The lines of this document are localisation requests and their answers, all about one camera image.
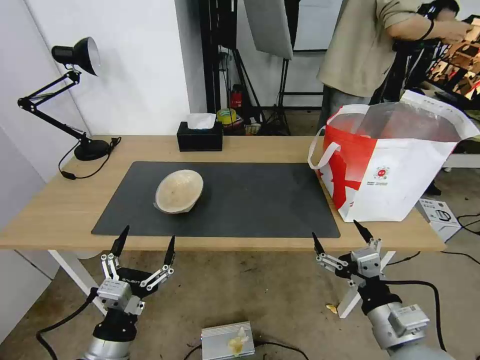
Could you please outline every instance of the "bowl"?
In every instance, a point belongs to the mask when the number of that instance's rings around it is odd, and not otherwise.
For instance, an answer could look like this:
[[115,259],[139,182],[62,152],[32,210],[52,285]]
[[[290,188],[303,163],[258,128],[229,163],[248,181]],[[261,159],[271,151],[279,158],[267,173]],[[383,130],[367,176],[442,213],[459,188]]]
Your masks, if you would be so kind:
[[167,175],[158,185],[153,205],[167,214],[189,212],[204,188],[202,176],[193,170],[178,170]]

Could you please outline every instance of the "beige shirt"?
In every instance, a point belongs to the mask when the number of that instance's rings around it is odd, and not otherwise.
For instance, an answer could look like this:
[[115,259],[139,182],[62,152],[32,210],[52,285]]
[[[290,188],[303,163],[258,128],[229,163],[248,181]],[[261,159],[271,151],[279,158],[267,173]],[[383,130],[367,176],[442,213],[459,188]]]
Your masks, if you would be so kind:
[[386,28],[412,17],[420,0],[343,0],[343,13],[317,79],[344,93],[371,97],[395,59]]

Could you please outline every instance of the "black desk lamp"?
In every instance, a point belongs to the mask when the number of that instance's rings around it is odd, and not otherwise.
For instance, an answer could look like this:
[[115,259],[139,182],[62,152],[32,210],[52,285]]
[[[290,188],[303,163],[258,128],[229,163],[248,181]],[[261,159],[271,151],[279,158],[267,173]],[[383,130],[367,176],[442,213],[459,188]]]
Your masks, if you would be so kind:
[[[61,123],[38,110],[39,105],[80,82],[81,72],[75,69],[75,65],[78,65],[89,74],[98,76],[100,71],[100,56],[95,41],[91,37],[86,37],[77,42],[73,47],[54,46],[51,49],[51,55],[56,62],[63,64],[69,72],[42,87],[40,90],[37,90],[26,97],[21,97],[18,99],[18,106],[78,139],[79,145],[74,150],[75,157],[78,160],[90,161],[109,155],[113,147],[108,142],[103,140],[92,140],[87,137],[86,132],[82,132],[81,130],[75,129],[67,124]],[[72,82],[55,92],[43,93],[45,90],[66,79],[70,79]]]

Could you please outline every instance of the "shopping bag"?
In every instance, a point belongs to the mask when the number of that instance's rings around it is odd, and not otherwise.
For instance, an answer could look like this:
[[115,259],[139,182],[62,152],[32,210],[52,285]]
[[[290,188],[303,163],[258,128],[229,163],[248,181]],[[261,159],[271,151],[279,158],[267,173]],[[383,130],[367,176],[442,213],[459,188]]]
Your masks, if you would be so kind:
[[347,105],[325,126],[323,155],[308,164],[342,219],[402,221],[461,140],[479,134],[455,107],[406,91],[400,102]]

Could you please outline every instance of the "black tissue box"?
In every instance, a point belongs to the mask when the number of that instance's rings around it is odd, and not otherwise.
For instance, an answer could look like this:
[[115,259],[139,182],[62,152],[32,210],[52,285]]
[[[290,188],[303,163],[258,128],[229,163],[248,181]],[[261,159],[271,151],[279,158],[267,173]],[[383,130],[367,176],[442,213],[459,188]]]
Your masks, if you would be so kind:
[[176,133],[178,148],[186,151],[222,151],[223,126],[219,121],[211,129],[192,130],[182,121]]

